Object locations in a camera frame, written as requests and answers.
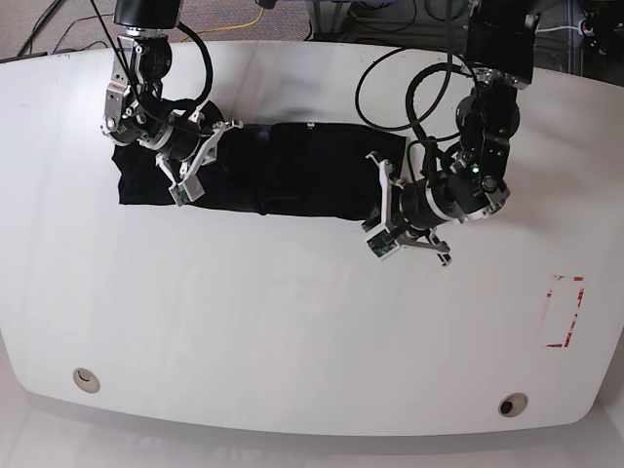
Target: round hole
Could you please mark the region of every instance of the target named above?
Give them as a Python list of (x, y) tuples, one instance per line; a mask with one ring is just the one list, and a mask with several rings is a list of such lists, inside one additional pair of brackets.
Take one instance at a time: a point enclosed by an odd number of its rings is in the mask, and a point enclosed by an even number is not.
[(99, 390), (99, 380), (93, 372), (78, 368), (74, 371), (74, 382), (78, 388), (87, 393), (96, 393)]
[(527, 405), (527, 395), (524, 393), (514, 393), (500, 402), (500, 405), (498, 405), (498, 412), (503, 417), (515, 417), (521, 414)]

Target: black garment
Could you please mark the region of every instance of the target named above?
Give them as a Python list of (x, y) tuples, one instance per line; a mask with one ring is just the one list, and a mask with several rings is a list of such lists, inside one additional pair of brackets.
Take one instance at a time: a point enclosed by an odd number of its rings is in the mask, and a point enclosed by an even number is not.
[[(206, 194), (199, 208), (262, 215), (333, 216), (364, 220), (381, 200), (377, 151), (401, 169), (406, 139), (349, 124), (249, 125), (227, 132), (218, 160), (198, 172)], [(117, 147), (122, 205), (172, 205), (171, 185), (156, 153)]]

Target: black cable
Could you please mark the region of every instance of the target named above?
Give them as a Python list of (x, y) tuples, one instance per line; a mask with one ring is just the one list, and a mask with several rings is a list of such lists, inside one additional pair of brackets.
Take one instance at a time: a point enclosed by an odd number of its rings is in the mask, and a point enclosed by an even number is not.
[[(457, 137), (461, 137), (461, 132), (455, 132), (452, 135), (449, 136), (443, 136), (441, 138), (430, 138), (428, 137), (424, 142), (437, 142), (437, 143), (441, 143), (444, 141), (451, 141), (453, 139), (456, 139)], [(423, 141), (419, 140), (419, 139), (413, 139), (412, 141), (409, 142), (408, 147), (406, 149), (406, 157), (408, 159), (408, 167), (409, 167), (409, 174), (411, 175), (411, 180), (416, 181), (416, 175), (415, 172), (413, 171), (413, 166), (411, 164), (411, 157), (410, 157), (410, 152), (411, 149), (416, 146), (417, 144), (422, 144)], [(458, 142), (454, 143), (453, 145), (451, 145), (445, 152), (444, 152), (444, 157), (447, 156), (452, 156), (454, 153), (456, 153), (459, 148), (461, 148), (461, 144)]]
[(96, 42), (92, 42), (91, 44), (89, 44), (87, 47), (83, 47), (82, 49), (78, 49), (77, 52), (83, 52), (86, 51), (88, 49), (91, 49), (95, 44), (101, 44), (102, 46), (104, 46), (106, 49), (108, 49), (108, 44), (106, 44), (104, 41), (96, 41)]
[[(442, 100), (442, 97), (445, 95), (445, 93), (447, 92), (447, 89), (449, 88), (449, 83), (450, 83), (450, 76), (453, 73), (453, 63), (452, 63), (452, 0), (447, 0), (447, 7), (446, 7), (446, 30), (447, 30), (447, 63), (446, 63), (446, 74), (445, 74), (445, 81), (442, 84), (442, 88), (440, 89), (440, 92), (438, 93), (438, 96), (436, 97), (436, 101), (434, 102), (434, 104), (437, 106), (440, 101)], [(436, 69), (436, 65), (431, 65), (428, 67), (429, 70), (434, 70)], [(420, 73), (418, 73), (418, 75), (416, 75), (416, 77), (414, 77), (413, 80), (411, 80), (411, 83), (409, 84), (408, 87), (408, 92), (406, 94), (406, 112), (408, 114), (408, 118), (410, 121), (416, 121), (418, 122), (418, 118), (416, 115), (416, 110), (414, 108), (413, 105), (413, 99), (414, 96), (416, 94), (416, 88), (418, 87), (419, 83), (424, 80), (427, 76), (429, 76), (429, 74), (435, 73), (435, 71), (429, 71), (427, 72), (426, 69), (421, 71)], [(422, 128), (422, 126), (420, 125), (420, 123), (418, 122), (417, 125), (414, 125), (411, 128), (414, 132), (414, 134), (416, 135), (416, 138), (422, 140), (422, 145), (425, 147), (425, 157), (423, 159), (422, 162), (422, 167), (423, 167), (423, 172), (425, 174), (425, 177), (427, 177), (428, 182), (431, 185), (434, 185), (437, 180), (438, 180), (438, 163), (437, 163), (437, 155), (438, 155), (438, 145), (435, 142), (427, 142), (427, 133), (424, 131), (424, 129)]]
[[(389, 53), (387, 53), (386, 55), (382, 56), (381, 58), (378, 58), (377, 60), (375, 60), (370, 66), (369, 68), (367, 68), (367, 70), (362, 74), (362, 77), (360, 78), (360, 81), (358, 82), (358, 86), (356, 87), (355, 90), (355, 110), (358, 113), (358, 116), (360, 117), (360, 119), (362, 119), (362, 121), (364, 123), (366, 123), (369, 127), (372, 127), (376, 130), (381, 130), (382, 132), (401, 132), (403, 130), (408, 130), (411, 129), (414, 125), (416, 125), (418, 122), (424, 122), (425, 119), (427, 119), (435, 110), (438, 104), (436, 104), (434, 106), (434, 104), (432, 104), (423, 114), (422, 117), (420, 117), (420, 119), (418, 119), (418, 121), (416, 122), (412, 122), (410, 121), (408, 124), (405, 125), (401, 125), (398, 127), (383, 127), (381, 125), (377, 125), (375, 124), (373, 121), (371, 121), (366, 115), (364, 115), (364, 112), (362, 111), (362, 107), (360, 104), (360, 95), (362, 93), (362, 87), (364, 85), (364, 82), (366, 81), (367, 77), (369, 76), (369, 74), (380, 64), (382, 63), (384, 60), (391, 58), (392, 56), (404, 52), (404, 51), (409, 51), (409, 50), (417, 50), (415, 48), (412, 47), (400, 47), (399, 49), (395, 49), (394, 51), (390, 51)], [(470, 64), (465, 60), (465, 58), (463, 56), (461, 56), (460, 54), (452, 54), (453, 56), (455, 56), (456, 58), (458, 58), (459, 60), (461, 60), (461, 62), (464, 64), (464, 66), (466, 66), (466, 68), (469, 70), (470, 76), (472, 76), (473, 81), (475, 82), (475, 85), (477, 84), (477, 75), (475, 74), (475, 71), (472, 69), (472, 67), (470, 66)], [(436, 101), (439, 103), (440, 100), (442, 100), (442, 98), (440, 97), (440, 99), (436, 98)]]
[(211, 93), (211, 89), (213, 88), (213, 79), (215, 78), (215, 73), (213, 71), (213, 61), (211, 60), (211, 55), (208, 52), (208, 48), (202, 39), (193, 31), (190, 27), (184, 24), (182, 21), (179, 22), (177, 28), (186, 34), (191, 40), (199, 47), (199, 50), (202, 54), (202, 60), (204, 61), (204, 67), (206, 68), (206, 82), (204, 84), (204, 90), (202, 93), (193, 101), (194, 108), (187, 109), (180, 119), (182, 121), (188, 120), (188, 118), (193, 114), (195, 108), (201, 105)]
[(99, 25), (101, 26), (102, 30), (104, 31), (104, 34), (106, 35), (106, 39), (108, 40), (108, 43), (110, 44), (110, 47), (112, 48), (112, 50), (113, 50), (113, 52), (115, 54), (115, 57), (117, 58), (117, 60), (120, 63), (120, 66), (124, 70), (124, 74), (126, 75), (126, 78), (128, 79), (128, 84), (130, 86), (130, 89), (133, 92), (133, 95), (135, 95), (136, 102), (138, 102), (138, 105), (140, 105), (142, 107), (142, 109), (145, 111), (145, 113), (149, 117), (154, 119), (156, 122), (159, 122), (159, 123), (165, 124), (165, 125), (169, 125), (172, 128), (174, 128), (174, 129), (177, 129), (177, 130), (180, 130), (180, 131), (183, 131), (183, 132), (187, 132), (189, 134), (196, 135), (198, 137), (210, 137), (211, 134), (205, 134), (203, 132), (194, 131), (192, 129), (180, 127), (180, 126), (178, 126), (176, 124), (168, 122), (167, 120), (161, 118), (160, 116), (154, 115), (153, 112), (150, 112), (149, 109), (147, 107), (145, 107), (143, 102), (141, 102), (140, 94), (138, 93), (138, 90), (137, 90), (137, 84), (134, 82), (134, 80), (132, 78), (132, 74), (130, 73), (130, 68), (128, 67), (128, 61), (126, 60), (126, 54), (122, 55), (119, 52), (119, 51), (123, 50), (121, 43), (119, 43), (119, 50), (118, 50), (117, 46), (115, 46), (115, 43), (113, 42), (112, 37), (110, 36), (110, 33), (108, 32), (108, 29), (106, 28), (106, 24), (104, 24), (104, 20), (102, 19), (101, 14), (99, 13), (98, 6), (96, 5), (95, 0), (89, 0), (89, 1), (91, 3), (91, 6), (94, 9), (94, 12), (96, 13), (97, 20), (99, 21)]
[(373, 31), (378, 31), (378, 32), (401, 32), (401, 31), (405, 31), (410, 26), (412, 26), (416, 22), (416, 18), (418, 17), (418, 6), (416, 5), (416, 0), (411, 0), (411, 3), (413, 4), (413, 16), (411, 17), (411, 20), (407, 24), (404, 24), (403, 26), (401, 26), (401, 27), (399, 27), (397, 29), (381, 29), (381, 28), (378, 28), (378, 27), (371, 26), (370, 24), (366, 24), (365, 22), (360, 21), (351, 12), (349, 12), (349, 17), (351, 18), (351, 20), (353, 20), (354, 22), (356, 22), (360, 26), (367, 27), (368, 29), (372, 29)]
[[(425, 12), (427, 12), (427, 15), (429, 15), (429, 17), (431, 17), (433, 20), (445, 21), (445, 17), (438, 17), (436, 14), (433, 13), (433, 9), (431, 8), (432, 1), (433, 0), (424, 0)], [(464, 0), (459, 10), (454, 15), (451, 14), (450, 19), (453, 21), (459, 20), (461, 16), (466, 12), (467, 9), (468, 9), (468, 0)]]
[[(112, 17), (113, 15), (114, 15), (113, 13), (107, 13), (107, 14), (105, 14), (105, 15), (102, 15), (101, 17), (102, 17), (102, 18), (105, 18), (105, 17)], [(69, 31), (71, 30), (71, 28), (74, 26), (74, 24), (76, 24), (76, 23), (78, 23), (78, 22), (81, 22), (81, 21), (86, 21), (86, 20), (94, 20), (94, 19), (96, 19), (96, 18), (97, 18), (97, 16), (96, 16), (96, 15), (93, 15), (93, 16), (91, 16), (91, 17), (84, 17), (84, 18), (79, 18), (79, 19), (75, 20), (72, 24), (70, 24), (70, 25), (67, 27), (67, 29), (65, 29), (65, 32), (63, 32), (63, 33), (62, 33), (62, 36), (60, 36), (60, 39), (58, 39), (57, 44), (56, 44), (56, 45), (55, 45), (55, 47), (52, 49), (52, 53), (54, 54), (54, 53), (55, 53), (55, 52), (59, 49), (60, 43), (63, 41), (63, 39), (64, 39), (65, 37), (67, 37), (67, 34), (68, 34), (68, 33), (69, 33)]]
[(46, 26), (48, 21), (55, 15), (55, 13), (59, 10), (59, 7), (64, 3), (65, 0), (54, 0), (50, 6), (43, 12), (41, 17), (37, 20), (32, 31), (28, 35), (28, 38), (24, 41), (22, 46), (19, 48), (18, 54), (16, 57), (21, 57), (24, 52), (28, 49), (28, 47), (32, 47), (32, 41), (35, 37), (41, 32), (41, 30)]

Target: white tabletop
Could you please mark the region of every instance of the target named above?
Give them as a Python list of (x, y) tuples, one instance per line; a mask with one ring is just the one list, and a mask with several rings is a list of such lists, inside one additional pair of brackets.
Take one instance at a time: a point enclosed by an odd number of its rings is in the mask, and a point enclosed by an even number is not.
[[(209, 47), (214, 101), (247, 123), (357, 123), (357, 80), (385, 52)], [(198, 51), (174, 55), (165, 96), (196, 96)], [(365, 111), (404, 123), (408, 82), (440, 59), (382, 64)], [(624, 90), (537, 70), (519, 97), (508, 205), (443, 226), (453, 264), (442, 268), (423, 252), (378, 262), (359, 225), (337, 219), (119, 206), (99, 130), (111, 66), (110, 51), (0, 65), (0, 331), (26, 389), (175, 421), (341, 435), (565, 424), (593, 404), (624, 325)], [(469, 91), (453, 78), (431, 134), (455, 130)], [(76, 368), (97, 375), (98, 393), (78, 389)], [(519, 392), (526, 411), (500, 416)]]

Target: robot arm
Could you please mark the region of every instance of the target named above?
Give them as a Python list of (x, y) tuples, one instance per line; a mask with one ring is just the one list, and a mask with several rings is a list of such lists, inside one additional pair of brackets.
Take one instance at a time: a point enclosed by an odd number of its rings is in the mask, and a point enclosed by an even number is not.
[[(413, 126), (425, 148), (423, 178), (419, 180), (397, 178), (387, 161), (373, 158), (386, 188), (382, 192), (386, 213), (379, 224), (364, 227), (369, 232), (369, 247), (378, 257), (401, 247), (424, 248), (447, 265), (449, 246), (436, 236), (437, 226), (489, 217), (505, 205), (510, 195), (504, 180), (510, 138), (520, 126), (516, 97), (532, 80), (539, 13), (556, 3), (472, 1), (465, 67), (453, 67), (455, 73), (472, 76), (475, 84), (471, 95), (457, 106), (459, 143), (443, 152), (419, 124)], [(406, 102), (412, 122), (418, 121), (413, 110), (415, 88), (426, 76), (445, 67), (431, 65), (412, 81)]]
[[(222, 135), (241, 124), (223, 122), (218, 109), (208, 102), (213, 66), (206, 45), (178, 20), (181, 0), (161, 0), (159, 8), (153, 8), (153, 3), (117, 2), (115, 22), (125, 25), (127, 33), (117, 39), (119, 55), (106, 90), (102, 129), (115, 144), (137, 141), (157, 151), (157, 164), (172, 182), (172, 197), (182, 206), (204, 194), (197, 172), (216, 160)], [(195, 99), (162, 98), (162, 79), (172, 66), (164, 31), (175, 27), (193, 39), (204, 60), (206, 83)]]
[[(498, 212), (510, 195), (504, 181), (509, 140), (520, 125), (518, 90), (530, 84), (533, 44), (539, 13), (559, 0), (472, 0), (464, 69), (475, 86), (459, 103), (456, 122), (460, 141), (442, 151), (437, 142), (414, 125), (425, 148), (423, 178), (404, 180), (382, 156), (370, 157), (379, 168), (381, 213), (365, 223), (367, 242), (384, 258), (401, 247), (426, 249), (449, 264), (449, 246), (436, 236), (436, 227), (465, 222)], [(275, 0), (256, 0), (271, 8)], [(204, 189), (196, 177), (203, 165), (216, 160), (221, 136), (240, 128), (223, 122), (208, 102), (213, 68), (206, 46), (179, 22), (181, 0), (118, 0), (115, 22), (127, 27), (118, 49), (106, 93), (104, 132), (116, 144), (138, 141), (158, 152), (157, 164), (172, 182), (170, 192), (179, 205), (196, 201)], [(200, 48), (206, 66), (206, 86), (199, 97), (169, 101), (162, 98), (163, 77), (172, 65), (164, 31), (179, 28)], [(413, 94), (429, 74), (444, 71), (432, 65), (412, 81), (407, 112), (418, 122)]]

